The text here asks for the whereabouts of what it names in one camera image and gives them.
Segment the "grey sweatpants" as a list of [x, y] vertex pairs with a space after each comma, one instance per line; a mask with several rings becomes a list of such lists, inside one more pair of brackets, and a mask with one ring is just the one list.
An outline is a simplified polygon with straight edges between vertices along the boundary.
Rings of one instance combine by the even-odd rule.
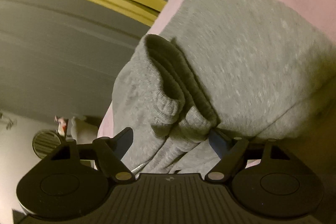
[[184, 0], [114, 83], [114, 130], [134, 173], [207, 173], [210, 130], [295, 138], [335, 101], [335, 45], [276, 0]]

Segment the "red and black device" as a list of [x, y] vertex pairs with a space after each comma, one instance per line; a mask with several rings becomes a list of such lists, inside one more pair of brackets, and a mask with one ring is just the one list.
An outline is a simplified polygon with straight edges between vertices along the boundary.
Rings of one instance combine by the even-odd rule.
[[66, 135], [67, 135], [67, 129], [68, 129], [68, 119], [66, 119], [64, 117], [55, 116], [54, 121], [58, 124], [57, 133], [61, 137], [65, 138]]

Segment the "round black fan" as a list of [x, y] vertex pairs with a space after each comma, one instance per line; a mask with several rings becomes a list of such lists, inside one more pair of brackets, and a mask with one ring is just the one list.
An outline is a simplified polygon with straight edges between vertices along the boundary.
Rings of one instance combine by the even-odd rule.
[[56, 131], [40, 130], [33, 137], [32, 147], [35, 155], [39, 159], [44, 159], [62, 142], [63, 139]]

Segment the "grey curtain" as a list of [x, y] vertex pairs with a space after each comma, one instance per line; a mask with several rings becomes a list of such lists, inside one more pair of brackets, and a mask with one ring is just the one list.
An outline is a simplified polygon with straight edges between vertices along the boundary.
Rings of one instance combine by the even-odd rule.
[[50, 122], [104, 116], [167, 0], [1, 0], [1, 108]]

